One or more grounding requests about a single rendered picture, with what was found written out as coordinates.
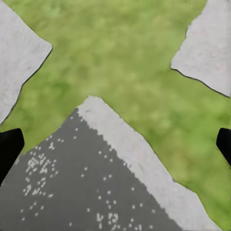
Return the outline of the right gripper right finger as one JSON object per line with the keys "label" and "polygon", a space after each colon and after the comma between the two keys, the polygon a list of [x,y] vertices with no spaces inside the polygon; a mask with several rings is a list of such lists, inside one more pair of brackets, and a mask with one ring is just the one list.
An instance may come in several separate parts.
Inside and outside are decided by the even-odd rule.
{"label": "right gripper right finger", "polygon": [[221,128],[218,132],[217,147],[231,166],[231,130]]}

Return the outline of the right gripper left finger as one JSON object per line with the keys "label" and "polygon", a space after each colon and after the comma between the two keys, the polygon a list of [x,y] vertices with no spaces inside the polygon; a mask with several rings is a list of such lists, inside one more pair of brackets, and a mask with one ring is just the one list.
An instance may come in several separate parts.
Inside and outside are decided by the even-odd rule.
{"label": "right gripper left finger", "polygon": [[0,133],[0,185],[25,145],[20,128]]}

